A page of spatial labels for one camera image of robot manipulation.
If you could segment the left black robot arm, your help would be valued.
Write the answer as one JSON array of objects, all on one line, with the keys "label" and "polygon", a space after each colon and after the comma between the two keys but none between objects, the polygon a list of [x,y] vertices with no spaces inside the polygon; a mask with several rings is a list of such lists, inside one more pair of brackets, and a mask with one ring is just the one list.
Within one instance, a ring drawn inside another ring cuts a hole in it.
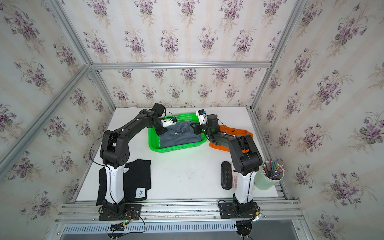
[{"label": "left black robot arm", "polygon": [[165,112],[166,108],[156,103],[149,110],[141,110],[122,127],[113,131],[107,130],[103,134],[100,158],[106,170],[104,210],[122,215],[125,209],[124,168],[130,157],[129,142],[145,128],[154,128],[158,135],[164,134],[167,131],[162,121]]}]

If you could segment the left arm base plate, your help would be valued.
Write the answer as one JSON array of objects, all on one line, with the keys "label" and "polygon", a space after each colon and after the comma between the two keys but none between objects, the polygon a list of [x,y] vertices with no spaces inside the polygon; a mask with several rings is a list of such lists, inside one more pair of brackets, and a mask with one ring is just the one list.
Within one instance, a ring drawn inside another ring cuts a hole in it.
[{"label": "left arm base plate", "polygon": [[139,220],[142,210],[141,204],[109,204],[102,206],[99,212],[99,221],[125,221]]}]

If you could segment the green plastic mesh basket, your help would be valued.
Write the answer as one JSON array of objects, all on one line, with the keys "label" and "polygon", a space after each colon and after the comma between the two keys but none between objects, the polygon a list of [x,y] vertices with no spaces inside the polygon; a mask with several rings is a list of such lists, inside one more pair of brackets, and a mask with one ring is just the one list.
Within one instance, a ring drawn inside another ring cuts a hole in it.
[{"label": "green plastic mesh basket", "polygon": [[[195,113],[175,115],[175,117],[178,120],[177,122],[193,121],[193,122],[196,122],[197,124],[199,124],[199,119]],[[148,133],[149,133],[149,147],[152,151],[158,152],[158,153],[166,153],[166,152],[172,152],[172,151],[178,151],[178,150],[198,147],[207,141],[206,136],[204,134],[201,134],[203,139],[199,143],[185,144],[185,145],[161,149],[160,148],[160,138],[156,134],[155,129],[149,129]]]}]

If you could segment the black t-shirt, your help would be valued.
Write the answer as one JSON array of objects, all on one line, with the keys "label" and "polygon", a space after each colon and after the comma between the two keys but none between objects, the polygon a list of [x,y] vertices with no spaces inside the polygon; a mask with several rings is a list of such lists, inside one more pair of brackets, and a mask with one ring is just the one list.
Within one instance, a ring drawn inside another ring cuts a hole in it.
[{"label": "black t-shirt", "polygon": [[[126,163],[124,168],[123,189],[125,202],[138,202],[147,199],[151,189],[151,160],[137,159]],[[99,190],[96,205],[103,204],[107,193],[107,173],[105,168],[99,170]]]}]

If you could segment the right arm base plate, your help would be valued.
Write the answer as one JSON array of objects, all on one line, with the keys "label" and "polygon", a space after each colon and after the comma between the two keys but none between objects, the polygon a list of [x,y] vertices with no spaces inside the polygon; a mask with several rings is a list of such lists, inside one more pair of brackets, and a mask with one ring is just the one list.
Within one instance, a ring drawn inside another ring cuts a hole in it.
[{"label": "right arm base plate", "polygon": [[261,208],[254,200],[245,204],[240,204],[237,201],[227,203],[224,200],[219,200],[217,205],[221,219],[254,219],[261,214]]}]

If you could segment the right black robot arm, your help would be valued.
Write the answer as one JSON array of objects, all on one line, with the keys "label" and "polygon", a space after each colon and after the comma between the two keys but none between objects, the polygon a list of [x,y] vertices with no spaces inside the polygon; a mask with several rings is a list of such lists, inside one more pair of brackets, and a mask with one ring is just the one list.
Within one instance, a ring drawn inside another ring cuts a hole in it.
[{"label": "right black robot arm", "polygon": [[228,131],[221,131],[217,115],[206,115],[206,111],[196,112],[199,123],[193,127],[195,134],[204,134],[215,146],[230,150],[232,164],[239,174],[238,185],[234,193],[234,208],[238,212],[249,210],[254,203],[252,183],[263,164],[262,156],[251,135],[236,136]]}]

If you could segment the grey-blue t-shirt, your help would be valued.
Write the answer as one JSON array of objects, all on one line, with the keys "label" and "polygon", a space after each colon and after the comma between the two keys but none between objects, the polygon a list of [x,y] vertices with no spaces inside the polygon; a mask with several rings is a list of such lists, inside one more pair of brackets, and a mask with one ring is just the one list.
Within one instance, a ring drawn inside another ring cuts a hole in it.
[{"label": "grey-blue t-shirt", "polygon": [[201,142],[203,139],[201,134],[195,134],[194,127],[196,125],[196,122],[184,121],[166,127],[167,132],[159,136],[160,148],[170,148]]}]

